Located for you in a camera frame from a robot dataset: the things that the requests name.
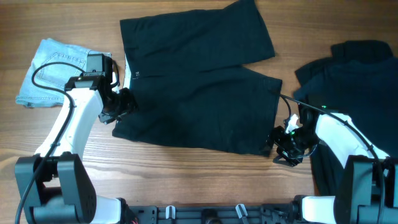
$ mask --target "black shorts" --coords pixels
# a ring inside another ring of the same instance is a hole
[[[242,67],[275,56],[254,0],[120,22],[139,111],[113,136],[162,146],[264,152],[282,80]]]

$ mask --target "jeans pocket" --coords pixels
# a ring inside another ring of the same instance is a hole
[[[56,52],[46,59],[42,65],[50,62],[66,62],[83,69],[86,60]],[[80,73],[78,69],[68,65],[50,65],[41,69],[37,78],[63,89],[70,77],[78,76]]]

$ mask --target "wood grain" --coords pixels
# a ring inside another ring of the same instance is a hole
[[[120,19],[221,9],[233,1],[83,2],[0,5],[0,223],[13,222],[19,202],[15,162],[32,155],[60,111],[15,104],[40,40],[51,37],[112,52],[123,67]],[[286,95],[299,87],[294,70],[329,56],[332,44],[379,39],[398,53],[396,1],[258,1],[257,5],[277,56],[247,67],[283,79]],[[280,101],[275,125],[286,116]],[[292,169],[273,164],[274,154],[264,158],[130,142],[113,138],[113,127],[96,122],[83,156],[97,194],[123,197],[131,205],[260,204],[314,194],[308,160]]]

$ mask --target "denim jeans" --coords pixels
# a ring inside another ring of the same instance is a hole
[[[51,90],[38,88],[32,83],[34,71],[41,65],[50,62],[66,62],[86,70],[88,54],[110,53],[98,52],[86,49],[77,45],[69,45],[57,42],[53,39],[42,40],[32,60],[24,82],[22,83],[16,103],[27,107],[51,107],[63,104],[63,94]],[[80,71],[66,65],[50,65],[41,69],[35,76],[35,81],[39,85],[64,89],[70,77],[79,76]]]

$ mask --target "clothing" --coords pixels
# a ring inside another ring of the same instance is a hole
[[[398,58],[375,40],[335,45],[332,54],[296,71],[302,87],[294,97],[310,104],[317,99],[318,105],[347,113],[375,146],[398,156]],[[334,195],[343,167],[328,147],[319,149],[312,155],[314,178],[321,195]]]
[[[41,65],[50,62],[66,62],[86,70],[88,54],[110,53],[97,52],[77,45],[63,44],[53,39],[42,40],[32,60],[24,82],[22,83],[16,103],[27,107],[51,107],[62,105],[64,95],[51,90],[38,88],[32,83],[34,71]],[[41,69],[35,76],[39,85],[49,86],[63,90],[70,77],[80,75],[80,71],[66,65],[51,65]]]
[[[253,0],[121,21],[139,111],[113,136],[162,146],[267,154],[282,80],[241,65],[275,56]]]

